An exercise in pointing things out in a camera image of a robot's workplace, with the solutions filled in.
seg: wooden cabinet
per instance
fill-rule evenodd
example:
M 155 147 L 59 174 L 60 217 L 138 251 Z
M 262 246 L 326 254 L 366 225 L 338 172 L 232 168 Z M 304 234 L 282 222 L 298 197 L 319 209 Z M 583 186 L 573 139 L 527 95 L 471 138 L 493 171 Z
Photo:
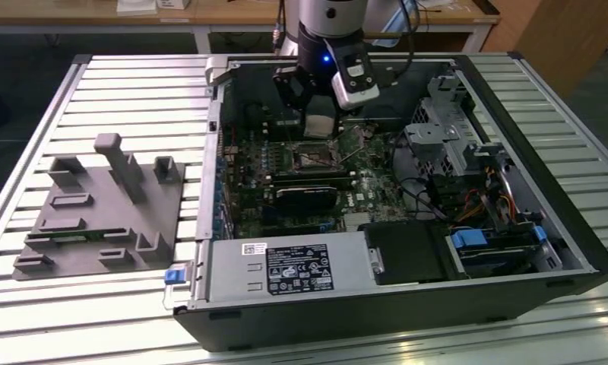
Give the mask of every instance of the wooden cabinet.
M 490 1 L 502 19 L 483 51 L 519 51 L 569 96 L 608 47 L 608 0 Z

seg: wooden table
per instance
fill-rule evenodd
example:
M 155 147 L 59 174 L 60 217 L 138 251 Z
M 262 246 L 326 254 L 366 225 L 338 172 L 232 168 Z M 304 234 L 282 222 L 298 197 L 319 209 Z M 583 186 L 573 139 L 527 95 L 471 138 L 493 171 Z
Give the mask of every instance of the wooden table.
M 207 33 L 216 33 L 223 27 L 238 32 L 272 32 L 276 20 L 278 0 L 198 0 L 196 24 L 204 34 L 196 37 L 199 49 L 210 52 Z M 469 33 L 465 52 L 479 52 L 498 15 L 487 15 L 473 0 L 455 0 L 453 5 L 441 6 L 421 13 L 422 33 Z
M 199 52 L 211 53 L 211 33 L 272 32 L 276 9 L 276 0 L 192 0 L 186 10 L 118 17 L 116 0 L 0 0 L 0 34 L 191 33 Z M 499 17 L 471 0 L 434 10 L 422 12 L 418 31 L 469 33 L 465 51 L 478 52 Z

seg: motherboard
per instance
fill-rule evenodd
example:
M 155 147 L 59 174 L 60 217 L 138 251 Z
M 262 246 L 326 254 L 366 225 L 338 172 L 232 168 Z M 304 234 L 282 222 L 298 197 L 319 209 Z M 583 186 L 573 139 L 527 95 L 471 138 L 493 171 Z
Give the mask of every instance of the motherboard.
M 334 139 L 315 139 L 299 127 L 268 118 L 260 130 L 226 134 L 236 238 L 357 231 L 409 219 L 389 167 L 391 133 L 353 122 Z

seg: floor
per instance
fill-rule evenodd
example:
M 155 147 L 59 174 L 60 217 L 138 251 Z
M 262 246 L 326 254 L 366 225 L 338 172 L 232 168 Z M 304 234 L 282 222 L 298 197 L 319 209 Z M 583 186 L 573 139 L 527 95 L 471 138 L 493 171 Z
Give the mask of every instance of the floor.
M 11 122 L 0 128 L 0 190 L 18 162 L 40 117 L 54 97 L 74 56 L 92 54 L 191 53 L 187 34 L 62 36 L 52 48 L 43 36 L 0 36 L 0 94 L 11 107 Z M 267 52 L 267 35 L 227 34 L 212 38 L 215 52 Z M 608 147 L 608 58 L 567 100 L 577 114 Z

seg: gray plastic peg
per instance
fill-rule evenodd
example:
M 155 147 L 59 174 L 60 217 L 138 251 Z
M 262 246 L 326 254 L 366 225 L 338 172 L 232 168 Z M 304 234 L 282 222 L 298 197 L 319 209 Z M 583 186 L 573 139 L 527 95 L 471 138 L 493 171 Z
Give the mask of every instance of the gray plastic peg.
M 130 196 L 131 202 L 134 204 L 146 201 L 144 190 L 140 187 L 142 175 L 138 162 L 132 158 L 130 163 L 130 158 L 122 152 L 122 137 L 116 133 L 102 133 L 95 139 L 95 151 L 104 155 L 108 159 L 112 168 L 112 177 L 115 178 L 118 184 L 124 187 L 126 193 Z

